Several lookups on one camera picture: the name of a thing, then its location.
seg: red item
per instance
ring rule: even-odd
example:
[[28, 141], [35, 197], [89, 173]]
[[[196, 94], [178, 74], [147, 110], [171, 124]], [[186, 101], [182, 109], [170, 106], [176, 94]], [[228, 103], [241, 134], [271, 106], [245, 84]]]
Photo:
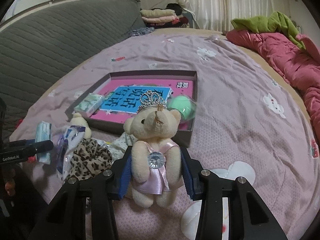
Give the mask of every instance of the red item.
[[120, 60], [123, 60], [123, 59], [125, 59], [125, 57], [118, 57], [118, 58], [116, 58], [116, 61], [120, 61]]
[[182, 22], [182, 23], [186, 23], [186, 24], [188, 24], [188, 23], [189, 23], [189, 20], [188, 20], [188, 18], [187, 18], [187, 17], [179, 18], [179, 20], [180, 20], [180, 22]]
[[306, 50], [299, 49], [281, 33], [252, 33], [232, 30], [227, 39], [254, 50], [292, 87], [297, 88], [320, 140], [320, 52], [306, 35], [298, 34]]
[[28, 160], [27, 160], [27, 163], [34, 163], [36, 162], [36, 157], [35, 156], [32, 156], [32, 157], [29, 157]]
[[15, 129], [17, 129], [18, 126], [19, 126], [22, 122], [23, 122], [23, 119], [19, 119], [19, 120], [17, 121], [17, 124], [16, 124], [16, 126], [15, 126]]
[[318, 147], [315, 139], [311, 139], [311, 153], [312, 153], [312, 157], [314, 158], [319, 157]]
[[180, 19], [175, 19], [175, 20], [173, 20], [171, 23], [172, 23], [172, 24], [177, 24], [178, 22], [180, 22]]

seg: small teddy bear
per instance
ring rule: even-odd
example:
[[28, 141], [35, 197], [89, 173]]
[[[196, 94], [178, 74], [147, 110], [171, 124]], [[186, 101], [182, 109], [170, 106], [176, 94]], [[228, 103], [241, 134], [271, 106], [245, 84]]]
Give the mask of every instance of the small teddy bear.
[[70, 123], [72, 125], [84, 126], [85, 127], [84, 138], [85, 139], [91, 138], [91, 129], [89, 128], [87, 121], [82, 117], [80, 113], [74, 113]]
[[132, 198], [141, 207], [154, 200], [161, 207], [174, 203], [177, 189], [183, 186], [180, 148], [171, 138], [176, 134], [181, 115], [168, 111], [158, 93], [148, 90], [140, 98], [137, 115], [124, 123], [124, 130], [134, 135], [132, 156]]

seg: silver crown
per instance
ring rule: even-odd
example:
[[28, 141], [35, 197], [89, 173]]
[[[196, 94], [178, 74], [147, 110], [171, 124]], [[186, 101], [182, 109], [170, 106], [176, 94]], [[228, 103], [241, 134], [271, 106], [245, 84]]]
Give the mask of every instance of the silver crown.
[[151, 90], [148, 90], [147, 92], [141, 94], [140, 103], [141, 103], [141, 105], [139, 106], [137, 113], [139, 113], [143, 109], [150, 107], [150, 106], [162, 105], [164, 108], [167, 108], [167, 103], [159, 95], [159, 93], [151, 91]]

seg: metal screw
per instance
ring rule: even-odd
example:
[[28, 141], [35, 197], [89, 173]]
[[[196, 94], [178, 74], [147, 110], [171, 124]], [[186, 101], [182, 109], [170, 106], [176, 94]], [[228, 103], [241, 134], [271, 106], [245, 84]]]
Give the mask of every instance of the metal screw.
[[241, 184], [244, 184], [244, 183], [247, 182], [246, 178], [244, 178], [244, 177], [239, 177], [239, 178], [238, 178], [238, 181], [239, 181]]
[[209, 170], [202, 170], [201, 171], [201, 174], [203, 175], [203, 176], [209, 176], [210, 175], [210, 171]]
[[68, 183], [69, 183], [69, 184], [74, 184], [74, 183], [76, 183], [76, 182], [77, 182], [77, 179], [74, 178], [74, 177], [68, 179]]
[[112, 170], [105, 170], [103, 172], [103, 175], [106, 176], [106, 177], [111, 176], [112, 175]]

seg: teddy bear dress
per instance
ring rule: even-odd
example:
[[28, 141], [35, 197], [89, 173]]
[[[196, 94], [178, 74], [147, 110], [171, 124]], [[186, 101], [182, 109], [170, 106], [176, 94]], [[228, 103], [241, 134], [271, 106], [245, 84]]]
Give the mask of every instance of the teddy bear dress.
[[165, 153], [170, 148], [179, 147], [179, 145], [177, 145], [174, 142], [167, 142], [158, 151], [155, 151], [147, 142], [144, 143], [147, 145], [148, 150], [150, 152], [150, 154], [148, 155], [150, 175], [149, 178], [143, 183], [138, 183], [137, 181], [135, 181], [135, 179], [133, 179], [133, 188], [141, 193], [161, 195], [163, 191], [171, 191], [182, 187], [182, 178], [176, 185], [169, 187], [165, 169]]

